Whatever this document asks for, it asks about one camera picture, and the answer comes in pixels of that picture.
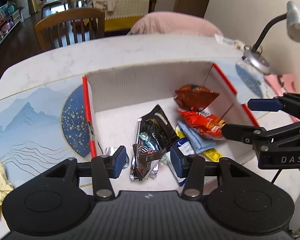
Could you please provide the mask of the light blue snack packet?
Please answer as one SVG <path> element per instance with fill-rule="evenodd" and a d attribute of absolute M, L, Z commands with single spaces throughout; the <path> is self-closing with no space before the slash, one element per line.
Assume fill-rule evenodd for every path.
<path fill-rule="evenodd" d="M 182 121 L 177 121 L 179 128 L 189 139 L 190 144 L 195 152 L 195 154 L 201 154 L 205 150 L 210 150 L 215 148 L 217 145 L 211 139 L 204 139 L 201 137 L 194 129 L 189 128 Z"/>

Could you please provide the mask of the brown m&m candy bag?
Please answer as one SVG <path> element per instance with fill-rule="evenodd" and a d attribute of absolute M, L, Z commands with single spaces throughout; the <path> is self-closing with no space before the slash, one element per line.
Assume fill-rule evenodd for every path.
<path fill-rule="evenodd" d="M 159 161 L 165 155 L 166 149 L 150 150 L 144 145 L 133 145 L 133 158 L 130 169 L 130 179 L 143 181 L 147 179 Z"/>

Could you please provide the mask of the yellow snack packet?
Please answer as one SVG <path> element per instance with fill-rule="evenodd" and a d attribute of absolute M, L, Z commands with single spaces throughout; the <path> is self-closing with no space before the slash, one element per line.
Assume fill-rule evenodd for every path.
<path fill-rule="evenodd" d="M 179 137 L 175 145 L 183 154 L 201 155 L 207 160 L 214 162 L 219 162 L 219 159 L 223 157 L 223 155 L 217 151 L 215 141 L 201 137 L 195 130 L 187 127 L 183 122 L 178 122 L 175 132 Z"/>

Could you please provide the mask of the black gold snack packet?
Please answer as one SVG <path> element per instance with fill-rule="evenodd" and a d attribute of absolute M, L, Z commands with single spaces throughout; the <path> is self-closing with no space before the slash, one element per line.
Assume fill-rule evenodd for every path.
<path fill-rule="evenodd" d="M 160 105 L 156 105 L 150 113 L 141 117 L 140 132 L 145 132 L 157 149 L 165 149 L 167 152 L 179 140 Z"/>

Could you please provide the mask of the red chinese snack packet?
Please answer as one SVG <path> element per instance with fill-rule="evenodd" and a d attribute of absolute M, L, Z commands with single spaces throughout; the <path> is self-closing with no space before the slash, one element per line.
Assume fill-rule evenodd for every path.
<path fill-rule="evenodd" d="M 222 127 L 226 122 L 207 111 L 186 111 L 178 109 L 179 114 L 183 117 L 183 120 L 187 127 L 194 130 L 201 137 L 212 140 L 224 140 L 225 137 L 222 134 Z"/>

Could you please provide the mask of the red cardboard box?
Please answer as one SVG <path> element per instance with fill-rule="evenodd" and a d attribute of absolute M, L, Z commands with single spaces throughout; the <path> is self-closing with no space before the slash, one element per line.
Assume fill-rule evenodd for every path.
<path fill-rule="evenodd" d="M 207 111 L 226 122 L 257 126 L 253 113 L 240 92 L 251 96 L 241 83 L 235 84 L 226 71 L 235 73 L 234 64 L 222 61 L 155 62 L 99 69 L 83 76 L 88 90 L 95 145 L 99 155 L 106 147 L 125 146 L 132 154 L 137 120 L 159 105 L 172 127 L 181 119 L 174 101 L 175 90 L 184 85 L 204 86 L 219 97 Z"/>

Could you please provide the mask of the dark red foil snack bag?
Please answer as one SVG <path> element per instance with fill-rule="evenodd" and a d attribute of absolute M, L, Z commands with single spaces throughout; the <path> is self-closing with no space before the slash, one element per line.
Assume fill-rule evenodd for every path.
<path fill-rule="evenodd" d="M 174 100 L 181 109 L 198 111 L 206 109 L 218 97 L 219 93 L 203 86 L 184 85 L 175 90 Z"/>

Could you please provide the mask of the cream yellow pastry packet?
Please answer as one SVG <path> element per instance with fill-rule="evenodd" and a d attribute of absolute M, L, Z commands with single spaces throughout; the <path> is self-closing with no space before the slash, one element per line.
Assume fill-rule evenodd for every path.
<path fill-rule="evenodd" d="M 3 201 L 13 189 L 13 185 L 7 179 L 3 162 L 0 161 L 0 200 Z"/>

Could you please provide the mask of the white blue milk candy packet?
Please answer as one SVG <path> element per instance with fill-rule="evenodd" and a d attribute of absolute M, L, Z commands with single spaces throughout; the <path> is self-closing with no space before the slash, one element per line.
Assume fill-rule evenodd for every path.
<path fill-rule="evenodd" d="M 194 154 L 194 150 L 190 144 L 189 139 L 187 139 L 187 137 L 179 138 L 178 140 L 175 138 L 174 140 L 171 140 L 167 145 L 167 151 L 165 154 L 166 164 L 170 168 L 170 171 L 172 172 L 174 178 L 178 182 L 178 185 L 181 187 L 185 184 L 186 178 L 179 178 L 173 167 L 173 164 L 171 161 L 171 155 L 170 155 L 170 149 L 171 149 L 172 145 L 175 146 L 176 148 L 178 148 L 183 155 L 192 155 L 192 154 Z"/>

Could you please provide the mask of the silver foil candy bar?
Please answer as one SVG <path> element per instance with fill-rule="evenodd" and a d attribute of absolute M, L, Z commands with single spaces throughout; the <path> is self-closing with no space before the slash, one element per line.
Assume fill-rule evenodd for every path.
<path fill-rule="evenodd" d="M 138 118 L 137 126 L 136 126 L 135 143 L 145 146 L 147 149 L 151 151 L 156 151 L 157 147 L 154 144 L 154 142 L 150 140 L 149 135 L 146 132 L 141 131 L 141 122 L 142 122 L 142 118 Z"/>

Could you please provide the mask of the small paper packet on table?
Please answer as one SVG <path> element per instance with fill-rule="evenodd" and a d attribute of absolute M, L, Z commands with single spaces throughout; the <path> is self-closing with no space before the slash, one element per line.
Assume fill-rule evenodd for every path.
<path fill-rule="evenodd" d="M 215 41 L 218 44 L 226 45 L 231 48 L 235 48 L 240 51 L 244 51 L 245 43 L 240 40 L 233 40 L 228 37 L 224 37 L 223 35 L 215 34 Z"/>

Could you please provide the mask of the silver desk lamp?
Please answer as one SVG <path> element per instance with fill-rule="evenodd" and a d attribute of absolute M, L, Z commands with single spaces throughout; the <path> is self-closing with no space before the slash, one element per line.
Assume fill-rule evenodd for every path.
<path fill-rule="evenodd" d="M 270 53 L 277 56 L 291 42 L 300 43 L 300 9 L 288 1 L 285 12 L 266 24 L 253 45 L 245 46 L 242 60 L 261 74 L 269 75 Z"/>

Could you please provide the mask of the blue mountain table runner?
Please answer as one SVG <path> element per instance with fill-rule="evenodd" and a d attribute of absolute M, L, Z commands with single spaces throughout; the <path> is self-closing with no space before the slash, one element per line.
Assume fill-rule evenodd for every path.
<path fill-rule="evenodd" d="M 68 157 L 91 159 L 95 133 L 83 76 L 0 100 L 0 161 L 14 186 Z"/>

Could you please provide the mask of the wooden dining chair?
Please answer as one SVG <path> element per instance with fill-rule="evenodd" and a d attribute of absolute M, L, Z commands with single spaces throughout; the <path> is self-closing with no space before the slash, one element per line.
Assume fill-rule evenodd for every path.
<path fill-rule="evenodd" d="M 104 37 L 105 13 L 93 7 L 58 12 L 33 26 L 42 52 Z"/>

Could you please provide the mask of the sofa with white cover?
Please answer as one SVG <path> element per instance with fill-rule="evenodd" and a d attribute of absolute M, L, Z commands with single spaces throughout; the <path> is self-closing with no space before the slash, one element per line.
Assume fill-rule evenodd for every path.
<path fill-rule="evenodd" d="M 105 31 L 126 31 L 155 9 L 157 0 L 89 0 L 88 4 L 104 12 Z"/>

